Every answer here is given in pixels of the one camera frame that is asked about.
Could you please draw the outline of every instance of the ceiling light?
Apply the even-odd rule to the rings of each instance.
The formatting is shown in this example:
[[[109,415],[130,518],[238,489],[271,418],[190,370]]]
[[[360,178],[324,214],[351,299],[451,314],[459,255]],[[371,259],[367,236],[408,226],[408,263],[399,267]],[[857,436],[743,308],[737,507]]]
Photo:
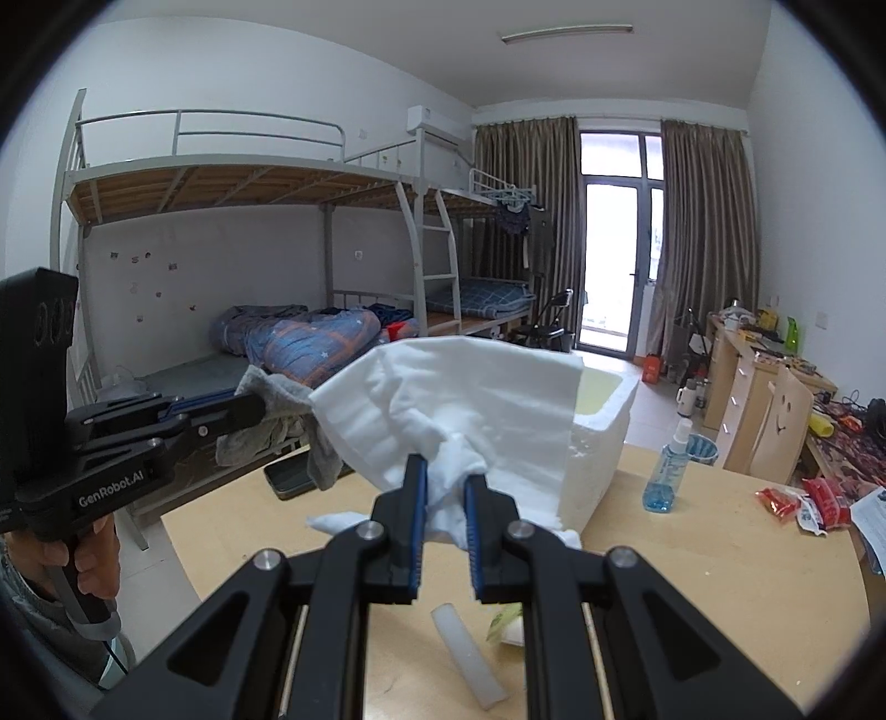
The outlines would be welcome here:
[[[557,25],[554,27],[540,27],[537,30],[525,30],[520,33],[499,35],[506,45],[519,43],[522,40],[538,40],[541,37],[560,37],[562,35],[599,35],[606,33],[630,34],[633,25],[626,22],[597,23],[593,25]]]

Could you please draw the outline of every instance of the red wrapper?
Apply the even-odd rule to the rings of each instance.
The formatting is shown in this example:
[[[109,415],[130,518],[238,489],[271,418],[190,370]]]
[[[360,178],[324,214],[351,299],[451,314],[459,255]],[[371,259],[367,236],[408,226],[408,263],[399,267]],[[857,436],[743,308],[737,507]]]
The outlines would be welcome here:
[[[754,493],[763,506],[779,520],[786,520],[800,509],[800,498],[788,495],[776,488],[766,488]]]
[[[849,501],[832,478],[803,480],[803,487],[821,513],[825,530],[848,528],[852,524]]]

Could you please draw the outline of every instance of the white plastic strip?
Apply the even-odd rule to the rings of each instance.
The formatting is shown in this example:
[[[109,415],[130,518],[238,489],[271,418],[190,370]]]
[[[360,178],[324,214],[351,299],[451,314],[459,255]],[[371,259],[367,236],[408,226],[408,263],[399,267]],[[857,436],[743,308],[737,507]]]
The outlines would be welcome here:
[[[441,605],[431,612],[431,618],[480,707],[488,710],[496,702],[505,700],[507,691],[493,675],[455,608],[450,603]]]

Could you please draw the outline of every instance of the red container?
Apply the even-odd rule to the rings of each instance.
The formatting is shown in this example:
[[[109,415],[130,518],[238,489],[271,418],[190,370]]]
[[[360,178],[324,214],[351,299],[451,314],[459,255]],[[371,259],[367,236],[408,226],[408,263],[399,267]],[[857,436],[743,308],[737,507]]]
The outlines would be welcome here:
[[[643,361],[643,382],[650,385],[658,384],[658,376],[662,371],[662,359],[658,355],[647,355]]]

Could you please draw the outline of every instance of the person's arm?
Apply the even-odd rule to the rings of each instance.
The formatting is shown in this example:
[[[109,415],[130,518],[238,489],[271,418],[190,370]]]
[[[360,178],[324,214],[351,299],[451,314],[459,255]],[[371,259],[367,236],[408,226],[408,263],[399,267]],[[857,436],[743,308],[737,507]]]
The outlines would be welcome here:
[[[6,533],[0,540],[0,591],[19,623],[37,636],[66,665],[97,683],[108,654],[102,643],[78,634],[55,596],[48,566],[67,564],[63,543],[42,543],[29,531]],[[120,590],[120,541],[113,517],[97,520],[74,553],[83,593],[114,599]]]

